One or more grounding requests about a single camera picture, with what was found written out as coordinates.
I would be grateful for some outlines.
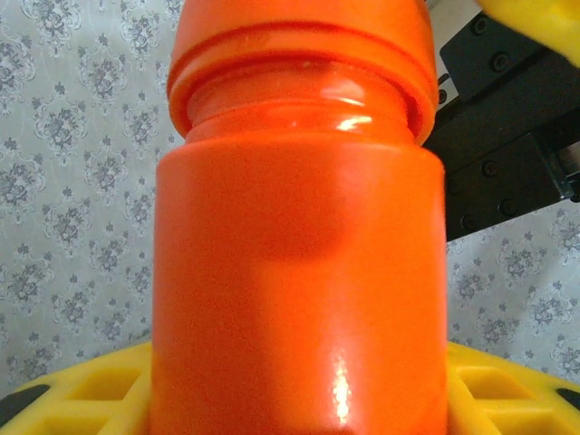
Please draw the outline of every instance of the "plastic bottle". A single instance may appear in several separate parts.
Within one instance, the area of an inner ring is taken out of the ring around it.
[[[157,178],[150,435],[443,435],[420,0],[188,0]]]

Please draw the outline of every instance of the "bottle neck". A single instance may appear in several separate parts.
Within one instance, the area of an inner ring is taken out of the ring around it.
[[[187,107],[186,143],[247,133],[341,132],[411,145],[403,91],[350,65],[284,60],[216,74]]]

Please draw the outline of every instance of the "bolt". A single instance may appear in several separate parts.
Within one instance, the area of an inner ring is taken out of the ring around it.
[[[460,191],[459,183],[455,179],[450,179],[447,182],[447,191],[450,193],[450,195],[457,195]]]
[[[504,199],[499,203],[499,211],[506,217],[512,218],[517,214],[517,204],[513,199]]]
[[[461,218],[461,226],[466,231],[475,231],[476,222],[475,222],[475,218],[473,217],[473,215],[465,215],[464,217],[462,217]]]
[[[471,32],[476,36],[483,35],[488,30],[488,18],[485,15],[478,16],[471,23]]]
[[[481,165],[481,173],[486,177],[492,178],[498,174],[498,164],[493,160],[486,160]]]
[[[509,66],[509,56],[507,53],[495,53],[489,61],[489,68],[494,73],[501,73]]]
[[[439,104],[443,104],[447,101],[447,92],[443,89],[439,89]]]

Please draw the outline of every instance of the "patterned wallpaper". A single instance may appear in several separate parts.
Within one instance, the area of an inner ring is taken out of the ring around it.
[[[0,396],[150,336],[180,0],[0,0]],[[449,338],[580,382],[580,215],[448,244]]]

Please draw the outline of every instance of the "yellow object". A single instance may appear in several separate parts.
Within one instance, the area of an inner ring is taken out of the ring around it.
[[[50,390],[0,435],[147,435],[150,343],[39,378]],[[449,435],[580,435],[580,411],[556,392],[580,386],[454,343]]]
[[[478,0],[504,25],[580,66],[580,0]]]

